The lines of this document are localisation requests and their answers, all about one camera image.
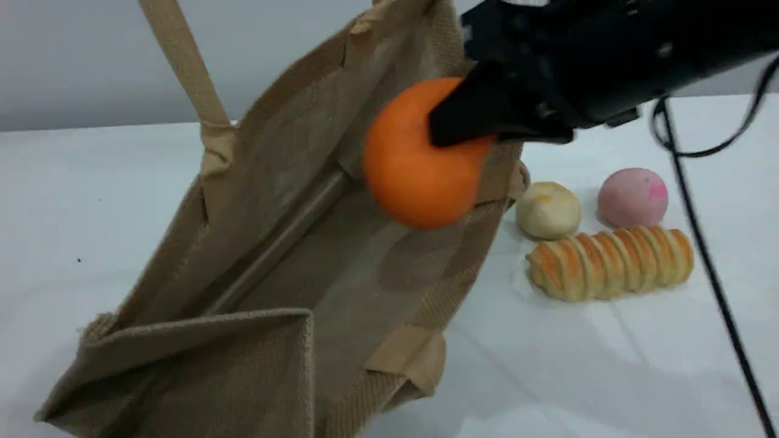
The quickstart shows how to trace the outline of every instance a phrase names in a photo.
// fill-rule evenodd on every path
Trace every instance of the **black wire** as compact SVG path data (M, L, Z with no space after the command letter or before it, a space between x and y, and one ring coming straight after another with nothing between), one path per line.
M703 231L701 230L701 227L698 223L697 214L693 208L693 200L689 194L689 190L687 189L687 177L685 175L684 168L682 167L682 158L708 157L732 145L749 128L749 125L751 125L755 119L755 116L760 109L760 105L763 103L763 99L765 98L768 85L770 84L771 79L773 79L777 68L779 68L779 56L774 58L761 73L760 80L757 83L757 87L753 95L752 103L749 106L749 110L747 111L746 117L744 117L744 121L741 126L738 128L735 134L730 136L730 138L716 147L698 152L679 152L679 149L677 148L674 124L671 120L671 108L668 105L669 96L664 96L657 101L657 104L654 106L654 110L652 111L651 123L652 136L661 146L663 146L666 150L668 150L668 152L671 153L674 172L676 173L676 180L679 184L679 191L682 194L682 201L684 202L690 227L693 229L693 236L695 238L696 245L698 246L700 255L703 258L703 266L706 268L706 273L709 277L711 288L714 291L714 296L717 298L717 304L720 307L722 318L725 322L725 326L728 329L728 336L730 337L731 343L733 344L733 349L735 350L738 364L741 367L741 371L744 374L744 380L746 380L747 387L749 388L749 393L755 403L757 415L760 417L760 422L763 424L763 430L765 431L766 437L768 438L777 438L776 430L774 429L774 424L771 422L771 417L768 413L768 409L766 408L763 395L760 393L760 387L758 386L757 380L755 379L752 366L749 364L749 360L746 358L746 351L741 341L741 337L738 335L738 329L736 328L735 321L733 320L733 315L731 313L730 306L728 305L728 300L725 298L720 278L717 275L717 270L714 268L714 263L711 261L708 245L706 244L706 240L703 238ZM665 138L661 136L657 130L657 120L659 118L662 118L665 127Z

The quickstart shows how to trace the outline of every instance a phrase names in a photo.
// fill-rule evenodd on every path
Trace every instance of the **bag strap loop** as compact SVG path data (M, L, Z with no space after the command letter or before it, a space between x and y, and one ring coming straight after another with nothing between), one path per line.
M195 107L200 122L200 140L205 151L200 164L206 211L212 217L225 199L219 177L233 164L237 129L232 125L203 62L192 31L177 0L139 0L165 58Z

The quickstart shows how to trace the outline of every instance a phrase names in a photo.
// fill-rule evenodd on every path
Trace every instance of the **white tablecloth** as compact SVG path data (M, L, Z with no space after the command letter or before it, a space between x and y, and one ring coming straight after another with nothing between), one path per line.
M710 147L748 97L674 101L682 146ZM691 189L760 386L779 422L779 99L731 149L687 161ZM78 327L132 287L197 172L192 124L0 134L0 436L64 433L31 418L75 355ZM582 231L603 227L594 200L625 167L665 178L663 225L689 234L668 155L647 120L531 144L534 181L583 203ZM437 395L379 416L368 438L761 436L700 266L688 284L614 302L565 304L524 275L534 247L506 214L471 295L446 334Z

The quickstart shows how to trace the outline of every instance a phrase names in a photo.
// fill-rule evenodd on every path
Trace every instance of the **bread roll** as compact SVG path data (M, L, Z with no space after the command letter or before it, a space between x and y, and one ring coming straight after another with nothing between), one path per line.
M552 240L570 235L581 218L579 199L556 182L535 182L516 202L516 223L535 238Z
M567 302L680 284L687 281L694 265L687 236L659 226L542 242L526 259L530 280L547 295Z

